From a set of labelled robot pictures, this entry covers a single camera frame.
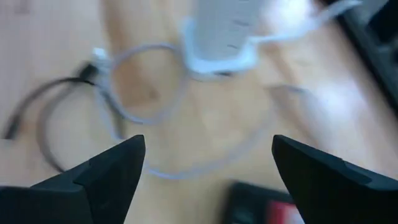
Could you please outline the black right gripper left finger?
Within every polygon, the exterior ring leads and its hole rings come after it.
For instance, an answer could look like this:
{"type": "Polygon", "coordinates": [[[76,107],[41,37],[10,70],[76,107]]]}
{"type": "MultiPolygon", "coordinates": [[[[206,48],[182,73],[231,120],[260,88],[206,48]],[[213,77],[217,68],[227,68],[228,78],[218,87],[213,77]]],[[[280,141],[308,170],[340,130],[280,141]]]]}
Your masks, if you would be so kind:
{"type": "Polygon", "coordinates": [[[30,187],[1,187],[1,223],[124,223],[146,154],[133,136],[30,187]]]}

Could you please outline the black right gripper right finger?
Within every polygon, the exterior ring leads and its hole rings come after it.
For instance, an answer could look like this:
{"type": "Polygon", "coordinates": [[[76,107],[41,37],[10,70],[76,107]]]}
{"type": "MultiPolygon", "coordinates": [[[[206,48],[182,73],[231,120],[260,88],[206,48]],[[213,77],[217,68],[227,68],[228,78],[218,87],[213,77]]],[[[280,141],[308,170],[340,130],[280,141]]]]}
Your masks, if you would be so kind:
{"type": "Polygon", "coordinates": [[[283,135],[272,155],[305,223],[397,224],[397,180],[283,135]]]}

